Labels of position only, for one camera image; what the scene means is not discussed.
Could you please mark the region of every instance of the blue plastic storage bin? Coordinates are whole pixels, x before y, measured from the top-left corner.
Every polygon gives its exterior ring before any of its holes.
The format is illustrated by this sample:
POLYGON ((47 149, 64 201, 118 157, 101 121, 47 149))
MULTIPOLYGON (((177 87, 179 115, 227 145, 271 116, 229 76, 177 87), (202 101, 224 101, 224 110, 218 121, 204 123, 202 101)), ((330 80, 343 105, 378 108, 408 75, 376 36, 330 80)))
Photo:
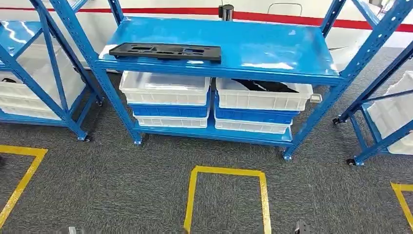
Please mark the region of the blue plastic storage bin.
POLYGON ((290 124, 299 111, 251 110, 219 107, 219 95, 215 91, 215 116, 220 119, 233 119, 254 122, 290 124))
POLYGON ((211 90, 206 94, 205 106, 129 104, 134 116, 171 116, 203 118, 208 115, 211 90))

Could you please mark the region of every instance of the gray carpet floor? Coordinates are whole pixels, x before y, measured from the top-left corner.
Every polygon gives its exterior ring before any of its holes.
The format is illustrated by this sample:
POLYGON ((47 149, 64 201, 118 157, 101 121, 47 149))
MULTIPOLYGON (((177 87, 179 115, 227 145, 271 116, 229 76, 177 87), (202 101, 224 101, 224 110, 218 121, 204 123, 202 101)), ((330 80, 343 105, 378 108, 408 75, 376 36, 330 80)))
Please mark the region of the gray carpet floor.
MULTIPOLYGON (((400 51, 379 52, 290 162, 274 147, 196 138, 145 135, 143 145, 134 146, 109 104, 94 106, 85 120, 90 143, 64 128, 0 124, 1 144, 49 149, 2 231, 77 226, 88 233, 182 232, 190 172, 203 165, 263 171, 276 233, 291 233, 299 219, 315 233, 411 233, 390 183, 413 183, 413 157, 378 155, 364 167, 350 167, 345 160, 360 151, 353 128, 331 123, 400 51)), ((405 70, 413 70, 413 62, 389 84, 405 70)), ((111 76, 117 86, 119 75, 111 76)), ((295 119, 294 131, 311 105, 307 109, 295 119)), ((6 159, 0 204, 31 162, 6 159)), ((404 195, 412 208, 413 193, 404 195)), ((258 179, 200 173, 192 218, 194 232, 262 233, 258 179)))

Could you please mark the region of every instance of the yellow tape marking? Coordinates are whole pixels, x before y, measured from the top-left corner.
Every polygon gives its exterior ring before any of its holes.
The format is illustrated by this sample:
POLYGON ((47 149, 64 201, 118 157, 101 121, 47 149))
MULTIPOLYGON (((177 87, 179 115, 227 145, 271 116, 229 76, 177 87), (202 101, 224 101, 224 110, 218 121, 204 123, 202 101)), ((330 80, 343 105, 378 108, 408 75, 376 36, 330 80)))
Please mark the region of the yellow tape marking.
POLYGON ((267 181, 265 179, 265 173, 255 170, 245 170, 245 169, 232 169, 232 168, 222 168, 222 167, 204 167, 195 166, 191 172, 191 178, 189 179, 189 189, 188 189, 188 202, 187 202, 187 213, 185 215, 184 229, 189 233, 191 230, 192 223, 192 211, 193 203, 195 197, 196 188, 196 177, 198 172, 202 173, 216 173, 216 174, 226 174, 235 176, 256 176, 260 179, 260 189, 261 189, 261 204, 263 207, 263 223, 264 223, 264 233, 271 233, 271 220, 270 220, 270 208, 268 205, 268 191, 267 191, 267 181))
POLYGON ((410 212, 409 206, 406 203, 406 200, 404 199, 404 196, 402 194, 402 191, 408 191, 408 192, 413 192, 413 184, 394 184, 391 183, 392 188, 394 190, 394 193, 397 196, 397 199, 399 200, 401 209, 404 212, 404 215, 406 216, 407 222, 410 225, 410 228, 413 231, 413 215, 412 212, 410 212))
POLYGON ((33 174, 37 170, 39 164, 43 160, 43 157, 47 153, 47 150, 19 147, 19 146, 0 145, 0 153, 35 157, 29 169, 26 171, 26 174, 24 174, 23 178, 20 180, 16 189, 14 190, 9 200, 7 201, 6 206, 3 208, 3 210, 0 213, 0 229, 1 229, 7 217, 11 213, 14 205, 17 203, 17 200, 20 198, 20 195, 23 193, 24 188, 26 188, 33 174))

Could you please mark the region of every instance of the red stripe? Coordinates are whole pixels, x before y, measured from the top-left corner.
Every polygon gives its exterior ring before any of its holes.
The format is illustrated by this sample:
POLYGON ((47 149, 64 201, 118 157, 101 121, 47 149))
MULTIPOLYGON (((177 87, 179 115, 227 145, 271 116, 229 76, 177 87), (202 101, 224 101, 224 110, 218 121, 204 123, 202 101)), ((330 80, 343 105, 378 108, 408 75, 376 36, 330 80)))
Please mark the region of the red stripe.
MULTIPOLYGON (((34 8, 15 8, 15 7, 0 7, 0 10, 23 10, 34 11, 34 8)), ((124 13, 141 13, 141 14, 182 14, 182 15, 217 15, 218 8, 124 8, 124 13)), ((93 8, 93 9, 80 9, 79 12, 88 13, 111 13, 109 8, 93 8)), ((303 24, 319 26, 322 23, 322 18, 302 17, 302 16, 284 16, 284 15, 272 15, 263 13, 252 12, 234 12, 234 19, 237 20, 252 20, 252 21, 265 21, 276 23, 291 23, 291 24, 303 24)), ((334 23, 335 27, 340 28, 354 28, 354 29, 371 29, 370 25, 365 21, 338 19, 334 23)), ((401 24, 396 31, 399 32, 413 32, 413 25, 401 24)))

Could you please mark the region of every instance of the bottom shelf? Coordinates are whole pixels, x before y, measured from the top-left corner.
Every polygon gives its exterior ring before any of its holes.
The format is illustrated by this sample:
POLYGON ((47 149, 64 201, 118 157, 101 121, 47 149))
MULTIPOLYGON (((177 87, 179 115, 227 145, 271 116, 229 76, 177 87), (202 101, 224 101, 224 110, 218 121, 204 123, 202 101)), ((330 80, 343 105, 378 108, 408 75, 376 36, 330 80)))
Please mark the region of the bottom shelf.
MULTIPOLYGON (((361 112, 362 112, 363 115, 364 115, 364 119, 366 120, 367 126, 368 126, 369 129, 370 129, 370 133, 371 133, 371 135, 372 135, 372 137, 373 137, 373 140, 375 141, 375 143, 377 143, 377 142, 381 141, 382 138, 381 138, 380 131, 377 129, 377 127, 376 127, 376 125, 374 124, 372 118, 370 117, 369 112, 367 111, 367 108, 369 108, 370 106, 371 106, 371 104, 362 104, 362 105, 361 105, 361 107, 362 107, 361 112)), ((384 149, 381 149, 381 150, 380 150, 380 153, 394 155, 394 154, 390 153, 390 152, 387 150, 387 147, 384 148, 384 149)))
POLYGON ((7 113, 4 113, 1 109, 0 109, 0 122, 47 125, 47 126, 58 126, 58 127, 66 126, 66 123, 62 120, 7 114, 7 113))
POLYGON ((215 129, 215 119, 213 115, 210 115, 208 118, 207 128, 143 127, 139 125, 138 121, 136 121, 134 130, 149 134, 197 137, 271 146, 288 147, 293 145, 293 143, 291 142, 293 137, 291 135, 290 129, 287 129, 284 134, 219 130, 215 129))

